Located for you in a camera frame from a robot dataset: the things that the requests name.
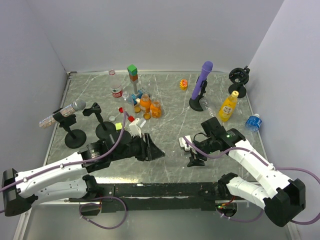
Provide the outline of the clear plastic bottle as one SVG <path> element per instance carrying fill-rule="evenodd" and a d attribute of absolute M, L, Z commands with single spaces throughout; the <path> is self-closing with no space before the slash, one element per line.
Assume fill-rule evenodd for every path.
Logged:
<path fill-rule="evenodd" d="M 206 97 L 199 100 L 199 104 L 204 112 L 207 112 L 211 117 L 216 116 L 216 108 L 212 101 Z"/>

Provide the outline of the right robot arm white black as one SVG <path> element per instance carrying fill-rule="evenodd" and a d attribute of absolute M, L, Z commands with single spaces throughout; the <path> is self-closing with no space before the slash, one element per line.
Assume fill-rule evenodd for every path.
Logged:
<path fill-rule="evenodd" d="M 223 199 L 232 196 L 245 199 L 264 210 L 271 222 L 284 227 L 306 207 L 306 186 L 300 179 L 291 179 L 277 170 L 259 154 L 237 129 L 226 130 L 216 117 L 201 123 L 206 139 L 192 141 L 182 137 L 184 147 L 192 153 L 189 166 L 201 166 L 206 159 L 214 159 L 212 153 L 228 155 L 239 163 L 257 181 L 253 184 L 235 173 L 221 177 L 218 193 Z"/>

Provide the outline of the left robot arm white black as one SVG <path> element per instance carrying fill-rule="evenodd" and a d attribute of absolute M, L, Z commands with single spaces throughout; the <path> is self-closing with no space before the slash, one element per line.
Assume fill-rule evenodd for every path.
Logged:
<path fill-rule="evenodd" d="M 2 213 L 17 216 L 33 205 L 63 198 L 93 201 L 99 188 L 90 173 L 122 159 L 150 162 L 164 156 L 148 133 L 131 136 L 128 131 L 118 131 L 54 163 L 20 172 L 9 168 L 2 174 Z"/>

